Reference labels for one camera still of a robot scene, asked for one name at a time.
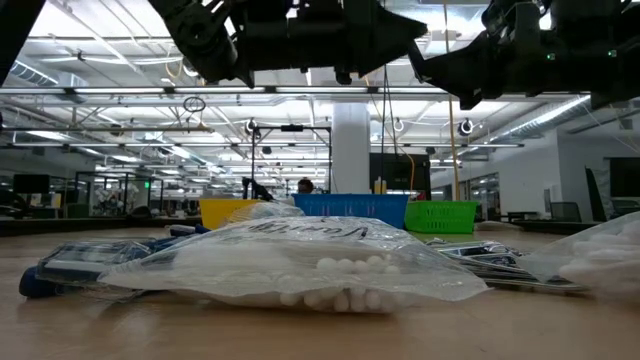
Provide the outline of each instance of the white column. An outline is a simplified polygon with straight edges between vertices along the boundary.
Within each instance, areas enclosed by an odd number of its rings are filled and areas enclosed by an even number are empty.
[[[371,116],[366,103],[333,104],[333,194],[369,194]]]

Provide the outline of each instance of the yellow bin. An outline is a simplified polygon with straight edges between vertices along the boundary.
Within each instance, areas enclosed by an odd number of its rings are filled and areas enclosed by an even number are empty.
[[[255,204],[260,200],[243,199],[201,199],[202,225],[207,229],[217,229],[226,224],[234,211]]]

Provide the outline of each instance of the ceiling pipe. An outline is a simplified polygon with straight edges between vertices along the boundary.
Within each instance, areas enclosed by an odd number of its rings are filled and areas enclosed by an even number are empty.
[[[109,44],[107,41],[104,40],[104,38],[102,38],[102,36],[100,36],[100,34],[98,34],[95,30],[93,30],[93,28],[91,26],[89,26],[88,24],[86,24],[84,21],[82,21],[79,17],[77,17],[73,11],[71,10],[70,7],[65,6],[61,3],[59,3],[57,0],[49,0],[49,3],[51,5],[53,5],[56,9],[60,10],[61,12],[63,12],[65,15],[67,15],[70,19],[72,19],[73,21],[75,21],[76,23],[78,23],[78,25],[84,27],[87,31],[89,31],[92,35],[92,37],[98,42],[100,43],[100,45],[102,45],[105,49],[107,49],[110,53],[112,53],[113,55],[115,55],[118,59],[120,59],[121,61],[123,61],[125,64],[127,64],[127,66],[129,66],[136,74],[140,74],[142,77],[144,77],[147,81],[149,81],[151,84],[157,85],[158,83],[149,79],[149,77],[147,75],[144,74],[144,72],[142,71],[142,69],[138,66],[135,65],[134,63],[132,63],[131,61],[129,61],[124,55],[122,55],[122,53],[120,53],[118,50],[116,50],[116,48],[114,48],[111,44]]]

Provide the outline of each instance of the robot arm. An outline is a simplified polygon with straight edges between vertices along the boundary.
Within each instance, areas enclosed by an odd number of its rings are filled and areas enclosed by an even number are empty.
[[[592,107],[640,95],[640,6],[630,0],[493,0],[486,28],[466,48],[409,58],[421,81],[460,98],[463,110],[503,93],[590,92]],[[539,20],[550,12],[552,27]]]
[[[256,70],[333,67],[340,84],[407,54],[426,25],[377,0],[149,0],[208,82],[255,85]],[[292,12],[296,17],[288,18]]]

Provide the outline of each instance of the plastic bag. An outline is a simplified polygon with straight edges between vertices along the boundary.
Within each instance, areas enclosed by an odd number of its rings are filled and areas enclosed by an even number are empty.
[[[231,216],[229,216],[226,223],[230,224],[269,217],[293,216],[304,216],[304,212],[300,208],[283,203],[259,202],[234,211]]]
[[[640,213],[558,240],[517,263],[540,281],[559,276],[607,297],[640,299]]]
[[[377,219],[289,217],[230,224],[99,281],[206,294],[233,305],[392,312],[423,297],[457,301],[485,283]]]

